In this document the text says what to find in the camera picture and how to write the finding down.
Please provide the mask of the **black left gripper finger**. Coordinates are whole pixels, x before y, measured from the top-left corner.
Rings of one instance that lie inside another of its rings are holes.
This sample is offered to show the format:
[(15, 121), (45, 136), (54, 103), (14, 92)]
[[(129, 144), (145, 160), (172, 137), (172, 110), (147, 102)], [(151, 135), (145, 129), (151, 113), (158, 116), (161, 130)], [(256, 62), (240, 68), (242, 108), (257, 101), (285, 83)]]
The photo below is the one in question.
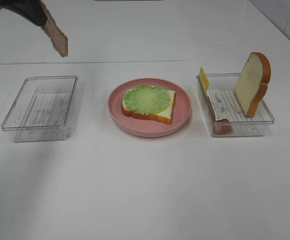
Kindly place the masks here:
[(37, 26), (44, 26), (47, 22), (39, 0), (0, 0), (0, 6), (21, 15)]

